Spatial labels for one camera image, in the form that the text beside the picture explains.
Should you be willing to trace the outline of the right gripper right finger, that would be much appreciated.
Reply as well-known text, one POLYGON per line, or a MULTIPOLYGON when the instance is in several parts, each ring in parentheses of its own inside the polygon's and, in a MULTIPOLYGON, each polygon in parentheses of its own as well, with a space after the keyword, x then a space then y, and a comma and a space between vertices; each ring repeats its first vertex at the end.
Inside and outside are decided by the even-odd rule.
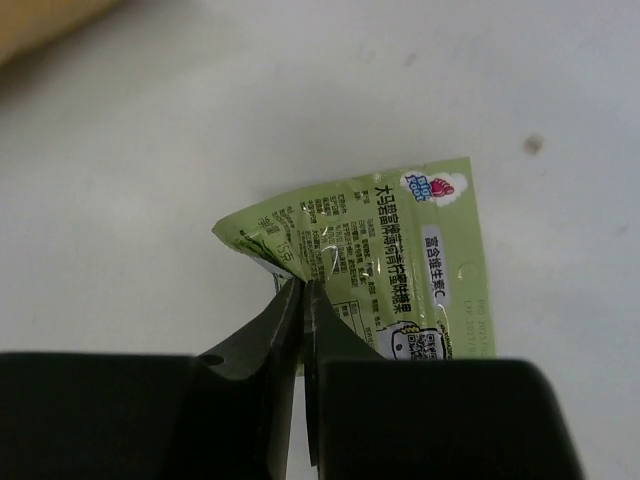
POLYGON ((580 479, 551 384, 522 360, 387 360, 304 289, 310 461, 322 479, 580 479))

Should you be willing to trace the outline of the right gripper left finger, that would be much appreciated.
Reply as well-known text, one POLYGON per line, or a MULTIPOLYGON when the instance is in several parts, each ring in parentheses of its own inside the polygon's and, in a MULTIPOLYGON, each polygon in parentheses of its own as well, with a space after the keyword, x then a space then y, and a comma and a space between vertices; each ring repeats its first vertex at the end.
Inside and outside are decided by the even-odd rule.
POLYGON ((300 347, 292 279, 197 355, 1 357, 5 479, 282 479, 300 347))

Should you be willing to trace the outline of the light green snack packet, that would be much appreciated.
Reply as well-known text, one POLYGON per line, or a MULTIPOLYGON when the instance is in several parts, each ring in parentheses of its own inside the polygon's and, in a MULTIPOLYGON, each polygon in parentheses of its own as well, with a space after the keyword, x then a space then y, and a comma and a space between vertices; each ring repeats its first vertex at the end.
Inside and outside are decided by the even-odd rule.
POLYGON ((495 353, 466 158, 305 186, 222 218, 213 233, 277 286, 320 282, 337 316, 385 358, 495 353))

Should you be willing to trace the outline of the kettle chips bag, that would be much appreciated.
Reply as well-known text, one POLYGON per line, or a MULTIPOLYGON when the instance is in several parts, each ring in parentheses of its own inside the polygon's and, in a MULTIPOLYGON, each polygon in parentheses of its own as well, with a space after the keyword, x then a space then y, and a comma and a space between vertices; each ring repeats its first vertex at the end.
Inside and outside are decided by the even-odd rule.
POLYGON ((1 66, 119 4, 114 0, 1 0, 1 66))

